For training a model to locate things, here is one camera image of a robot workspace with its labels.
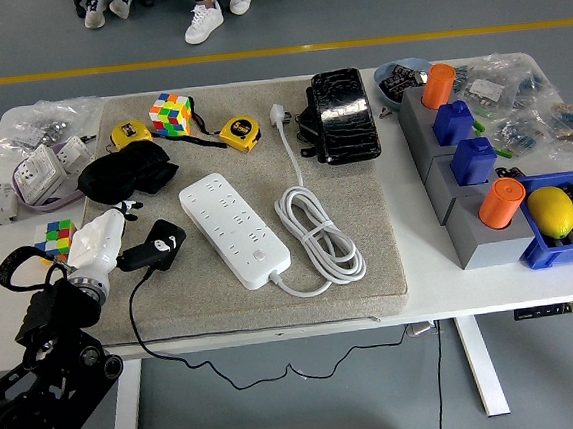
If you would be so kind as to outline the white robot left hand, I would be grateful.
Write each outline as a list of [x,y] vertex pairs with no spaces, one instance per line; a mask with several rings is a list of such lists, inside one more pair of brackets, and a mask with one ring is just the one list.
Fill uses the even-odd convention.
[[161,271],[170,268],[186,233],[166,220],[157,220],[139,246],[121,249],[125,224],[137,219],[134,211],[141,206],[140,202],[125,200],[74,233],[68,255],[68,266],[73,269],[69,275],[71,283],[106,291],[108,276],[114,269],[129,272],[142,267]]

